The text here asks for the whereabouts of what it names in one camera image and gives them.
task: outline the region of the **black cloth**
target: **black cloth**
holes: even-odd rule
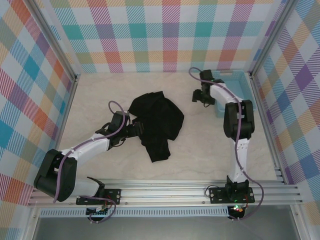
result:
[[[167,160],[170,156],[168,139],[175,140],[184,121],[184,114],[162,91],[146,93],[133,100],[129,112],[134,122],[143,123],[140,136],[151,161]]]

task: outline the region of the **white floor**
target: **white floor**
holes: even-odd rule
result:
[[[70,148],[112,119],[108,102],[114,100],[128,110],[134,98],[163,91],[184,114],[175,141],[168,141],[171,156],[152,163],[138,137],[97,155],[79,168],[79,176],[99,179],[144,180],[225,180],[230,167],[229,140],[223,118],[215,117],[214,107],[192,102],[200,83],[187,73],[92,73],[81,75],[60,150]],[[258,110],[255,132],[248,149],[247,172],[257,180],[275,180],[273,162]]]

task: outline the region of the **blue plastic bin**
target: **blue plastic bin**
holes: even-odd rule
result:
[[[252,95],[250,87],[247,82],[246,74],[243,70],[233,70],[232,72],[212,71],[212,75],[215,79],[221,79],[225,82],[226,86],[238,97],[243,100],[251,100],[253,104],[253,110],[257,109],[256,101]],[[214,105],[215,115],[217,118],[223,118],[225,116],[225,106],[222,106],[219,102]]]

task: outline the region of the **colorful plaid backdrop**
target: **colorful plaid backdrop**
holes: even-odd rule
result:
[[[0,0],[0,239],[15,240],[71,80],[22,0]]]
[[[300,0],[256,83],[289,182],[320,234],[320,0]]]
[[[42,0],[37,2],[60,39]],[[258,35],[265,35],[262,26],[273,17],[269,10],[279,4],[274,0],[50,2],[87,73],[185,72],[190,66],[243,69],[250,61],[249,67]]]

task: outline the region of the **marble floor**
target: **marble floor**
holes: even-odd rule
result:
[[[184,114],[175,141],[168,140],[171,156],[152,163],[138,137],[121,147],[101,153],[79,167],[79,176],[131,180],[225,180],[230,168],[230,145],[223,131],[223,118],[214,107],[192,102],[200,83],[187,73],[92,73],[82,74],[74,96],[60,150],[70,148],[112,119],[108,102],[128,110],[134,98],[163,91]],[[258,110],[255,132],[248,148],[247,172],[256,180],[275,180],[276,175]]]

